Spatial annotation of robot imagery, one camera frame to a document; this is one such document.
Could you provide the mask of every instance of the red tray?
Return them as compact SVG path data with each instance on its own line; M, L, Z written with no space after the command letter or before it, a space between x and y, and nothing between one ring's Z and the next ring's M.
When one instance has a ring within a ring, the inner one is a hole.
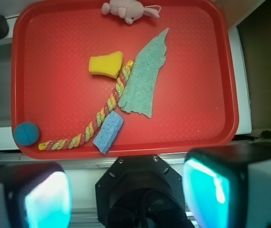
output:
M225 19L209 0L143 0L162 6L160 19L133 25L101 14L103 0L48 0L26 8L14 28L12 130L24 122L40 130L36 159L104 157L92 139L65 151L40 151L38 143L83 132L106 102L115 80L92 76L90 56L117 50L124 63L166 27L166 62L156 82L153 116L127 114L107 156L186 152L223 145L236 133L238 108Z

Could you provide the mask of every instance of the blue toy ball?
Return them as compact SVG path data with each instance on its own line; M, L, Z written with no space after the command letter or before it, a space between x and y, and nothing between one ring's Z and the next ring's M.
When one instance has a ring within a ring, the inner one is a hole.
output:
M39 129L31 122L23 122L14 130L15 141L22 146L30 146L39 139Z

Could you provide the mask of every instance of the green cloth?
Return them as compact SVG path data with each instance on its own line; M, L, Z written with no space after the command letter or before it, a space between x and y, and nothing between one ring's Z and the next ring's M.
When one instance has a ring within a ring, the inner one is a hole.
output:
M152 39L136 56L131 76L118 106L125 112L152 116L155 82L166 58L168 28Z

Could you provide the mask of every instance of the pink stuffed animal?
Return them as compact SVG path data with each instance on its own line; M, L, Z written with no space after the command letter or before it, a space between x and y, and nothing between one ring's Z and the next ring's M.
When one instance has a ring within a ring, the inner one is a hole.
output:
M136 0L110 0L109 3L104 3L102 6L102 14L112 13L113 15L124 18L128 25L131 25L135 20L138 20L144 15L152 18L159 18L161 6L143 6Z

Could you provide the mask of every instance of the multicolored rope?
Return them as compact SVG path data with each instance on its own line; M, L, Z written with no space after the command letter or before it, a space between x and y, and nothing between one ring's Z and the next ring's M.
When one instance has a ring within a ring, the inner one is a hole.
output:
M107 99L106 104L101 109L101 111L96 114L93 121L89 123L84 133L79 133L72 139L60 139L57 141L49 140L47 142L42 142L39 144L39 149L41 151L66 150L82 146L88 142L90 138L92 138L93 135L97 132L98 128L101 127L106 116L108 116L108 114L116 107L120 97L124 92L133 65L134 62L129 60L123 67L122 72L116 79L116 86L110 94L110 97Z

